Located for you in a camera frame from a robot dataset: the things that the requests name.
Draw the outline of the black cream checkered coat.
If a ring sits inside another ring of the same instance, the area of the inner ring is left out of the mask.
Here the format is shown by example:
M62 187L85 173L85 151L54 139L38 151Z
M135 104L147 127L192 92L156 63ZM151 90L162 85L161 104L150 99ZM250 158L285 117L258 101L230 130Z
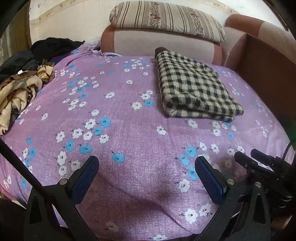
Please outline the black cream checkered coat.
M164 47L154 51L164 112L171 118L207 118L232 122L242 116L213 68Z

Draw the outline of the purple floral bed sheet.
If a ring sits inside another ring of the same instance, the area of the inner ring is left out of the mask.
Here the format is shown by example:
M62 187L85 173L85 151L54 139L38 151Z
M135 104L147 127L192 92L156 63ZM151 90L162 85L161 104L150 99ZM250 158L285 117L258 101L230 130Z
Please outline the purple floral bed sheet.
M99 171L77 206L92 231L113 240L169 240L200 233L217 207L194 171L203 156L223 175L245 170L234 153L281 156L280 122L234 71L213 66L244 114L231 123L164 114L151 57L86 52L63 59L56 77L3 141L43 184L56 184L89 156Z

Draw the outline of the brown cream patterned garment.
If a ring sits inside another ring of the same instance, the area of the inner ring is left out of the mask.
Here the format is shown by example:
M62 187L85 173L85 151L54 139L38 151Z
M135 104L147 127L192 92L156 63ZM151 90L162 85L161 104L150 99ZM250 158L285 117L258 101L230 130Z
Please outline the brown cream patterned garment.
M17 116L35 99L37 92L55 77L54 63L37 70L23 71L1 83L1 135L6 134Z

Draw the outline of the red blue garment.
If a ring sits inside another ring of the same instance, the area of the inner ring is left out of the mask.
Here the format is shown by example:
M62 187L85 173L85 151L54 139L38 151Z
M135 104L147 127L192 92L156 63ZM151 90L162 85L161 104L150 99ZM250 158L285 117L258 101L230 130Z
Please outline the red blue garment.
M67 53L64 55L59 55L59 56L55 56L52 59L50 59L48 62L54 63L55 65L58 64L61 60L63 60L64 58L71 56L71 53Z

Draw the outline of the striped beige pillow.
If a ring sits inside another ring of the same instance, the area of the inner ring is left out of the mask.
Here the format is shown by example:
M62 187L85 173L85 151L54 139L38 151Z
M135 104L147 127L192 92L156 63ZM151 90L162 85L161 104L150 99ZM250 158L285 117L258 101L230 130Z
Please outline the striped beige pillow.
M224 43L222 25L203 11L177 4L157 1L125 1L116 5L109 15L116 28L155 29L201 37Z

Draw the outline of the black garment pile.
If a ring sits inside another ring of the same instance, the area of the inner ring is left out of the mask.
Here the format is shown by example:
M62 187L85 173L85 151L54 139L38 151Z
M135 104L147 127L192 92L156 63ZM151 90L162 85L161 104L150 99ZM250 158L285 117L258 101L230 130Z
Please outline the black garment pile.
M8 58L1 65L1 82L20 70L35 71L44 60L51 60L77 49L80 41L49 37L35 42L29 50L20 51Z

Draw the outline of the pink folded blanket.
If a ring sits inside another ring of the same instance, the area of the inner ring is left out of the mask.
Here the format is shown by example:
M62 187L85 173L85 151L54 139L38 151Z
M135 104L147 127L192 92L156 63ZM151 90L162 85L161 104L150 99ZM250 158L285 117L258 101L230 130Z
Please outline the pink folded blanket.
M216 43L202 38L167 31L120 29L108 26L100 40L103 53L123 56L154 56L158 47L206 63L235 69L244 54L247 34L225 28L226 41Z

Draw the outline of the wooden wardrobe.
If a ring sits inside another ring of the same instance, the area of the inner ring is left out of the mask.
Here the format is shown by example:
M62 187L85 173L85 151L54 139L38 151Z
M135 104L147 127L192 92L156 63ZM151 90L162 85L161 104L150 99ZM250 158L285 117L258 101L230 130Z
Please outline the wooden wardrobe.
M1 65L17 52L29 50L32 42L30 37L28 1L11 20L1 35Z

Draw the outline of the brown wooden bed frame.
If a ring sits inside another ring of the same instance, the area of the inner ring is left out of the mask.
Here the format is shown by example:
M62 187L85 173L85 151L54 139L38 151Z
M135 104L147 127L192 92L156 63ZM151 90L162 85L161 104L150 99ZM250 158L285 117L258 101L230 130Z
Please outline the brown wooden bed frame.
M236 71L295 141L295 39L276 25L234 14L227 18L222 65Z

